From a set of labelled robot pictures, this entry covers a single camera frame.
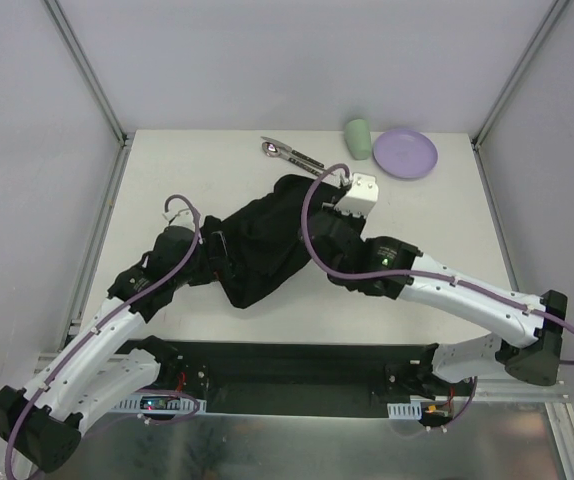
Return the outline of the black cloth placemat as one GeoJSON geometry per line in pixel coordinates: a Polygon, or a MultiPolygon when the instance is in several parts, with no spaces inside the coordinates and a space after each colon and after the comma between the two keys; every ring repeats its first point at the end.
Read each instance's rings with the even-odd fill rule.
{"type": "Polygon", "coordinates": [[[300,239],[300,218],[312,183],[307,177],[286,175],[270,193],[227,218],[205,218],[201,234],[210,269],[233,307],[256,304],[309,262],[300,239]]]}

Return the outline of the green cup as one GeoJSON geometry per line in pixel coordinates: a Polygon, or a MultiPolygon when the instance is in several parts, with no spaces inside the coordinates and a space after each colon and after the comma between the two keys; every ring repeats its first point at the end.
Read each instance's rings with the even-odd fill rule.
{"type": "Polygon", "coordinates": [[[344,126],[344,140],[355,160],[366,160],[372,152],[371,132],[368,122],[362,118],[349,121],[344,126]]]}

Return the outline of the purple plate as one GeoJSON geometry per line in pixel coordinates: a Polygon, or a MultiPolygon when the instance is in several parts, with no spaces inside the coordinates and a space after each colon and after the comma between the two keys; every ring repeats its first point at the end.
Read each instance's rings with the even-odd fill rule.
{"type": "Polygon", "coordinates": [[[407,128],[382,133],[373,144],[373,157],[387,174],[415,180],[427,176],[438,163],[438,150],[424,134],[407,128]]]}

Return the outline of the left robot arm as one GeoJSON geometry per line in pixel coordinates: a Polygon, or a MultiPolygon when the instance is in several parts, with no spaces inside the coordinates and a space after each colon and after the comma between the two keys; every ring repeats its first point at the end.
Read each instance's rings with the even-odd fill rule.
{"type": "Polygon", "coordinates": [[[105,364],[179,288],[213,282],[225,261],[221,232],[166,227],[153,249],[116,277],[91,322],[43,370],[20,389],[3,386],[0,437],[7,443],[7,478],[14,476],[14,454],[39,473],[61,468],[90,428],[131,394],[152,397],[148,411],[178,405],[187,417],[197,414],[199,402],[181,390],[187,369],[170,343],[149,336],[117,365],[105,364]]]}

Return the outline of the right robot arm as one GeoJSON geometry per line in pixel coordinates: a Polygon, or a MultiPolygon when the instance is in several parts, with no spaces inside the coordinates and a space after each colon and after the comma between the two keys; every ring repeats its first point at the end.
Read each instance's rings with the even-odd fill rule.
{"type": "Polygon", "coordinates": [[[362,239],[362,220],[329,209],[303,214],[300,221],[303,243],[331,283],[430,306],[487,330],[473,340],[429,347],[416,371],[423,392],[437,395],[468,377],[499,371],[530,385],[556,383],[566,295],[478,284],[414,245],[387,236],[362,239]]]}

